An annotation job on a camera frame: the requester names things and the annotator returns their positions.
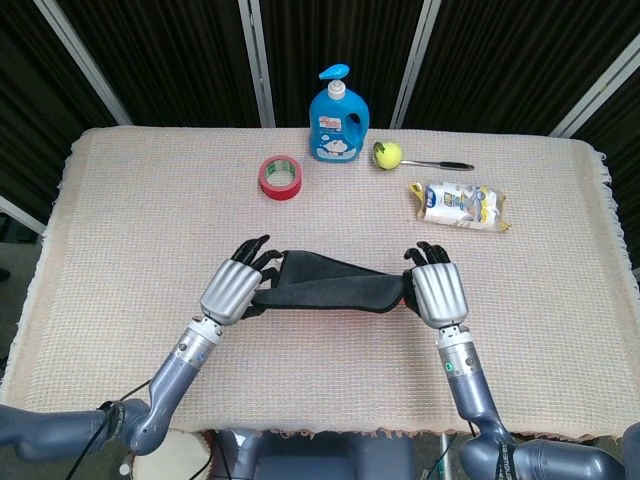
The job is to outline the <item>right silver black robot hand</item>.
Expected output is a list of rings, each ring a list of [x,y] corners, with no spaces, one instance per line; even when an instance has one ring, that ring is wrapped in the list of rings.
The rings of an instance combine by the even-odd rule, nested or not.
[[[402,274],[406,306],[432,329],[463,323],[468,304],[457,266],[440,245],[419,241],[407,249],[406,260],[413,266]]]

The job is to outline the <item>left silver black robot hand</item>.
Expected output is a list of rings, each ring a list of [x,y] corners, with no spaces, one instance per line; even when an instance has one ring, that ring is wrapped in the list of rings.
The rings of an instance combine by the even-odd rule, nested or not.
[[[228,327],[264,313],[266,308],[254,305],[253,298],[263,283],[269,282],[271,287],[277,285],[279,270],[266,265],[283,257],[274,249],[261,252],[269,239],[270,235],[265,234],[244,241],[221,264],[200,298],[204,316]]]

